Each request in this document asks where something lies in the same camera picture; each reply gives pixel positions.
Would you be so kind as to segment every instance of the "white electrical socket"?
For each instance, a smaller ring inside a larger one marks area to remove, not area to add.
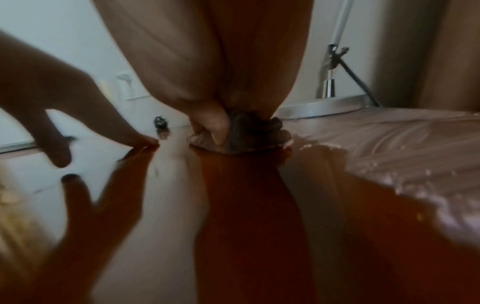
[[[133,71],[118,72],[116,79],[122,100],[133,101],[150,96]]]

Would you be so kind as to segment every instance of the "wooden table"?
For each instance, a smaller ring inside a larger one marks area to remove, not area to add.
[[[0,302],[478,302],[476,248],[346,173],[345,151],[296,137],[227,157],[189,133],[156,151],[79,140],[65,169],[1,160]]]

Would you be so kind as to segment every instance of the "silver base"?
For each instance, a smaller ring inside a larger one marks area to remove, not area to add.
[[[314,99],[281,106],[275,116],[280,119],[299,119],[352,112],[373,106],[367,95]]]

